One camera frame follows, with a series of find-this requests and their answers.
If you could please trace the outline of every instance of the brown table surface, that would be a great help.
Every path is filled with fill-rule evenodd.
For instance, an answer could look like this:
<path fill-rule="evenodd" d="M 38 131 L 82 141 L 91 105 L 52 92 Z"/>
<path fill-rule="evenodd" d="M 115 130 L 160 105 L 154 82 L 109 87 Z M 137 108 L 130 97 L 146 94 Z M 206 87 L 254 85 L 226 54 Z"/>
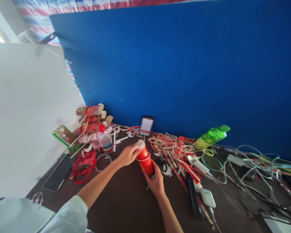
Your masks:
<path fill-rule="evenodd" d="M 126 136 L 126 133 L 121 132 L 118 138 L 124 136 Z M 113 160 L 116 159 L 127 145 L 131 145 L 139 139 L 139 137 L 134 137 L 123 140 L 116 146 L 116 152 L 110 154 L 110 156 Z M 159 159 L 159 157 L 154 155 L 154 150 L 149 142 L 146 143 L 146 147 L 154 161 Z M 224 161 L 227 156 L 228 153 L 218 150 L 216 158 Z M 58 212 L 59 209 L 84 186 L 84 184 L 74 184 L 72 180 L 70 180 L 72 176 L 70 174 L 57 192 L 51 192 L 42 188 L 62 157 L 63 155 L 27 195 L 27 198 L 31 199 L 35 193 L 43 191 L 43 206 L 54 212 Z M 102 158 L 98 162 L 98 168 L 102 170 L 108 164 L 109 159 Z M 164 176 L 165 192 L 183 231 L 214 232 L 207 219 L 204 217 L 204 214 L 202 221 L 193 217 L 188 193 L 185 191 L 174 172 L 172 173 L 172 177 Z M 224 180 L 223 174 L 219 172 L 212 173 L 215 177 L 219 177 L 220 180 Z M 98 172 L 94 169 L 90 175 L 90 179 L 97 174 Z M 227 165 L 227 174 L 236 180 L 229 165 Z M 216 202 L 214 213 L 222 233 L 271 232 L 263 219 L 252 217 L 247 214 L 239 201 L 236 186 L 230 180 L 228 180 L 227 184 L 216 184 L 206 178 L 202 178 L 201 184 L 204 188 L 209 189 L 214 196 Z M 256 180 L 252 182 L 252 185 L 263 193 L 268 193 L 268 189 L 262 181 Z M 89 209 L 87 214 L 88 229 L 96 233 L 164 232 L 163 219 L 158 203 L 151 191 L 146 192 L 146 188 L 147 183 L 137 161 L 117 171 L 96 202 Z M 289 197 L 285 192 L 280 188 L 275 188 L 275 190 L 279 190 L 275 195 L 280 195 L 280 200 L 283 201 L 281 204 L 290 203 Z M 259 206 L 251 201 L 242 191 L 241 195 L 245 205 L 252 212 L 259 213 Z"/>

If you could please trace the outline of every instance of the green bottle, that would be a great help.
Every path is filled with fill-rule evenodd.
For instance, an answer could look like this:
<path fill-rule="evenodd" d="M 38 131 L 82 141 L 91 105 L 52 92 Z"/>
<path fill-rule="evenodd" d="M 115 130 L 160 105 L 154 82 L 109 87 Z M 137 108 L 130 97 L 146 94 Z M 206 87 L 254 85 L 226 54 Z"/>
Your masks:
<path fill-rule="evenodd" d="M 226 132 L 229 130 L 230 130 L 230 127 L 227 125 L 211 128 L 195 141 L 194 147 L 197 150 L 205 149 L 217 143 L 221 139 L 224 139 L 227 136 Z"/>

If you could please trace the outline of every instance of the water bottle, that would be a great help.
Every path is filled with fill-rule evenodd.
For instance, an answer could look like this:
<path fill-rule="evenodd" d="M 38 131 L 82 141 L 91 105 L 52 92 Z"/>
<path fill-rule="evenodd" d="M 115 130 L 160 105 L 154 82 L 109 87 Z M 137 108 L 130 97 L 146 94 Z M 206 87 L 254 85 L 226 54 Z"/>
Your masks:
<path fill-rule="evenodd" d="M 113 150 L 112 137 L 106 130 L 105 125 L 98 126 L 99 131 L 99 143 L 105 154 L 110 154 Z"/>
<path fill-rule="evenodd" d="M 229 130 L 230 127 L 227 125 L 211 128 L 195 141 L 194 147 L 197 150 L 206 149 L 221 139 L 224 139 L 227 136 L 226 132 Z"/>

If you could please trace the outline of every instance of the hand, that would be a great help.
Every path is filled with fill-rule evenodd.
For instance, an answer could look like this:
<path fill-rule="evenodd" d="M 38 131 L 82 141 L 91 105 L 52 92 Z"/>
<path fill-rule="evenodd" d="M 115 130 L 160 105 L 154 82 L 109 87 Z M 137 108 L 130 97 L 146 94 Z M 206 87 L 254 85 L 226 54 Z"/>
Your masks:
<path fill-rule="evenodd" d="M 120 156 L 115 160 L 120 167 L 131 164 L 141 152 L 138 145 L 130 145 L 125 147 Z"/>
<path fill-rule="evenodd" d="M 153 180 L 151 180 L 151 178 L 145 171 L 142 171 L 142 173 L 145 175 L 145 179 L 148 182 L 148 185 L 156 198 L 165 196 L 163 175 L 161 173 L 161 169 L 156 165 L 153 160 L 152 164 L 155 169 L 155 177 Z"/>

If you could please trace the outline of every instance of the red cup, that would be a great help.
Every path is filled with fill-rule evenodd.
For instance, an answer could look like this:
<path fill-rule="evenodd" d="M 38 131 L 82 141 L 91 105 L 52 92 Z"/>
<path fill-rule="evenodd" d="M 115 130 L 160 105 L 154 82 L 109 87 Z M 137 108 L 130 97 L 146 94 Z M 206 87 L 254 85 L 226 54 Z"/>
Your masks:
<path fill-rule="evenodd" d="M 153 164 L 152 164 L 152 160 L 151 160 L 151 156 L 150 153 L 148 152 L 148 157 L 144 160 L 139 160 L 137 159 L 140 167 L 142 170 L 144 170 L 148 176 L 151 176 L 154 173 L 154 169 L 153 169 Z"/>
<path fill-rule="evenodd" d="M 135 145 L 139 146 L 139 149 L 141 152 L 137 155 L 137 160 L 144 160 L 146 159 L 148 155 L 148 150 L 146 149 L 146 144 L 143 140 L 138 140 L 138 142 L 135 143 Z"/>

